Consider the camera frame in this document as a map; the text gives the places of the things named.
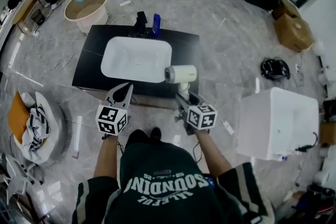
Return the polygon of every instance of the blue bottle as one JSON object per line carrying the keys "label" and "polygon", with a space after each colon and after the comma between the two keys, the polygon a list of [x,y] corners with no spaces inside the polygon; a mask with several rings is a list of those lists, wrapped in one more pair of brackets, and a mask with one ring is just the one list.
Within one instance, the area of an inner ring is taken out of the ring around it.
{"label": "blue bottle", "polygon": [[153,18],[153,28],[152,28],[152,36],[157,37],[160,32],[160,23],[161,23],[161,17],[159,14],[154,14]]}

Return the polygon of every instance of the white sink basin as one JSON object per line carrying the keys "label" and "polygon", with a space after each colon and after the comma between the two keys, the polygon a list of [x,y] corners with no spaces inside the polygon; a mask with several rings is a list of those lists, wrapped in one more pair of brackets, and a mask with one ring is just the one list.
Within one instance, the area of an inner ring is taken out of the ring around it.
{"label": "white sink basin", "polygon": [[165,41],[114,37],[107,43],[100,69],[109,78],[160,83],[171,58],[172,47]]}

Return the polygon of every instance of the cardboard box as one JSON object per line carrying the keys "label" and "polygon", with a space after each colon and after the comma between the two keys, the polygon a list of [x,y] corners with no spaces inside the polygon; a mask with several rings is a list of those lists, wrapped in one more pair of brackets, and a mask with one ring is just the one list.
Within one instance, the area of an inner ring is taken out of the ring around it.
{"label": "cardboard box", "polygon": [[283,14],[287,14],[292,18],[301,18],[298,8],[288,0],[281,0],[279,5],[272,12],[275,20],[279,19]]}
{"label": "cardboard box", "polygon": [[321,123],[320,144],[336,144],[336,122]]}
{"label": "cardboard box", "polygon": [[301,18],[283,14],[274,22],[274,28],[279,42],[293,51],[302,52],[314,43],[308,23]]}

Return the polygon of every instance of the patterned cloth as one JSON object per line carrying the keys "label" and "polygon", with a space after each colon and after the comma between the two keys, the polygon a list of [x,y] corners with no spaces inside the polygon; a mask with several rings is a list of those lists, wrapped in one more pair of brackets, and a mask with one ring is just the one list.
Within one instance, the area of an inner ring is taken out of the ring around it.
{"label": "patterned cloth", "polygon": [[50,133],[46,114],[41,104],[37,108],[32,108],[30,110],[30,117],[27,121],[27,130],[28,137],[26,138],[29,143],[25,143],[25,146],[29,146],[30,151],[36,151],[42,146],[43,140],[46,139]]}

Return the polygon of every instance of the sleeve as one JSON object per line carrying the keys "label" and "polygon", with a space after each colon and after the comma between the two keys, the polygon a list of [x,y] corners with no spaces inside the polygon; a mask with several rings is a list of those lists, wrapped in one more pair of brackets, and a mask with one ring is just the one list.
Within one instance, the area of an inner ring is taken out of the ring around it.
{"label": "sleeve", "polygon": [[245,208],[245,212],[241,210],[244,219],[262,216],[263,223],[274,223],[272,205],[261,195],[251,163],[244,163],[220,175],[217,184]]}
{"label": "sleeve", "polygon": [[101,223],[110,195],[119,189],[112,177],[92,178],[78,185],[76,209],[72,214],[73,224]]}

